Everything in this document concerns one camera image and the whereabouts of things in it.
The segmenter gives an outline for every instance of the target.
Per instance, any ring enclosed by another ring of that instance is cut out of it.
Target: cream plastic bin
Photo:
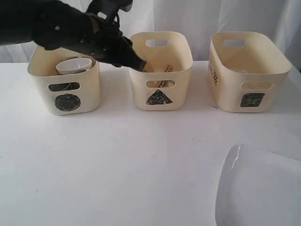
[[[186,99],[190,81],[192,55],[184,35],[177,32],[143,32],[132,36],[133,48],[147,61],[143,73],[129,69],[135,105],[147,111],[174,110]],[[165,46],[147,46],[147,40],[167,40]],[[171,65],[173,72],[164,73]],[[168,81],[165,88],[158,88],[159,81]]]
[[[92,68],[82,73],[58,75],[55,69],[61,60],[77,56],[85,55],[63,48],[47,51],[37,46],[30,59],[28,73],[32,76],[46,108],[52,114],[88,112],[100,104],[99,64],[94,59],[92,59]],[[50,90],[53,85],[70,83],[76,84],[78,89]]]
[[[274,43],[256,32],[211,37],[208,74],[217,105],[227,112],[269,109],[291,64]]]

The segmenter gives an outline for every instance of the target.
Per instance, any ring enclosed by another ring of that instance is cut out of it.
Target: robotic arm
[[[59,0],[5,2],[0,3],[0,45],[34,41],[46,50],[63,47],[117,67],[142,70],[146,64],[119,29],[118,11],[128,12],[133,0],[93,0],[86,13]]]

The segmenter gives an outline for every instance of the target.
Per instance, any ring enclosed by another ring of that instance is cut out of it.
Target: white tabletop
[[[103,103],[48,113],[27,64],[0,64],[0,224],[214,226],[222,164],[237,143],[301,159],[301,75],[293,68],[264,113],[215,109],[207,62],[185,105],[146,112],[126,68],[101,64]]]

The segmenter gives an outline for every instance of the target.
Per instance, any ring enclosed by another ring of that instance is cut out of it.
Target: small cup
[[[91,69],[91,67],[92,60],[90,58],[77,56],[62,60],[55,68],[59,74],[65,75],[84,72]]]

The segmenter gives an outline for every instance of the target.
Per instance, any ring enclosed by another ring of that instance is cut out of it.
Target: white curtain
[[[85,11],[91,0],[64,0]],[[207,60],[210,36],[218,31],[267,35],[301,68],[301,0],[134,0],[120,12],[128,37],[142,31],[177,31],[189,42],[194,60]],[[28,62],[34,43],[0,47],[0,62]]]

